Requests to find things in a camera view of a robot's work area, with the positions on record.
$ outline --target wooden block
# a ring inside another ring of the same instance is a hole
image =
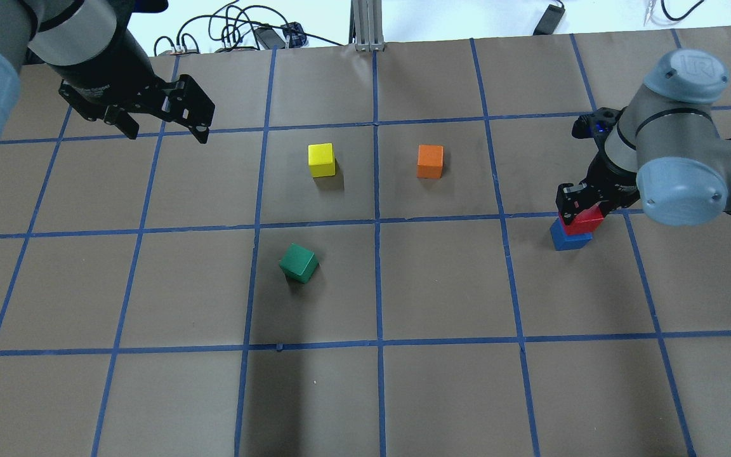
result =
[[[417,177],[439,179],[444,169],[443,145],[419,145]]]
[[[308,162],[310,163],[312,177],[334,176],[336,169],[334,168],[334,150],[331,143],[310,145]]]
[[[309,249],[292,243],[279,266],[287,277],[306,284],[317,268],[317,257]]]

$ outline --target cable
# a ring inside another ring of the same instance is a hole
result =
[[[197,15],[197,17],[192,17],[192,18],[189,18],[189,20],[186,20],[185,23],[182,24],[182,27],[180,27],[179,32],[176,33],[176,42],[177,42],[177,44],[182,43],[182,31],[185,30],[185,27],[188,26],[188,24],[194,22],[195,20],[200,20],[200,18],[211,18],[211,17],[224,18],[221,15]],[[279,29],[279,30],[287,30],[288,29],[287,27],[279,27],[279,26],[276,26],[276,25],[270,25],[270,24],[266,24],[266,23],[261,23],[261,22],[255,21],[255,20],[239,20],[239,22],[241,22],[241,23],[249,23],[251,25],[259,25],[259,26],[260,25],[266,25],[268,27],[272,27],[273,29]],[[307,34],[306,32],[304,32],[304,35],[307,35],[307,37],[316,38],[317,40],[320,40],[320,41],[325,41],[326,43],[335,44],[336,46],[342,46],[342,44],[337,43],[337,41],[332,41],[332,40],[329,40],[328,38],[319,37],[318,35]]]
[[[157,44],[160,44],[160,41],[162,41],[162,40],[168,40],[168,43],[171,43],[171,49],[174,49],[174,40],[171,40],[171,38],[163,35],[162,37],[157,38],[157,40],[154,41],[154,57],[157,57]]]
[[[704,0],[699,0],[698,3],[693,5],[693,8],[688,9],[687,12],[684,13],[684,15],[682,15],[681,17],[678,17],[678,18],[672,17],[672,15],[670,15],[670,13],[668,13],[668,9],[664,5],[664,0],[661,0],[661,3],[662,3],[662,12],[664,12],[664,17],[668,18],[668,20],[672,20],[673,22],[679,22],[679,21],[682,21],[685,18],[687,18],[691,12],[695,11],[696,8],[701,6],[701,4],[704,3]]]
[[[194,38],[194,35],[191,35],[191,34],[182,34],[182,38],[185,38],[185,37],[191,37],[191,41],[193,41],[194,42],[194,46],[197,47],[197,54],[201,54],[201,52],[199,52],[199,43],[197,43],[197,39]]]

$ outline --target ur logo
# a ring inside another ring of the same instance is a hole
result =
[[[700,55],[685,55],[682,58],[685,70],[690,75],[698,76],[701,74],[715,77],[716,67],[713,60],[709,57]]]

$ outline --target power adapter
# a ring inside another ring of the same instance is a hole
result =
[[[560,6],[549,5],[549,8],[546,8],[546,11],[543,12],[543,17],[540,18],[540,22],[537,23],[537,27],[534,28],[534,34],[532,35],[553,34],[565,12],[566,9],[563,6],[563,2],[560,3]]]

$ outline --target yellow cube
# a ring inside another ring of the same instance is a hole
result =
[[[334,150],[331,143],[310,145],[310,172],[313,178],[334,176]]]

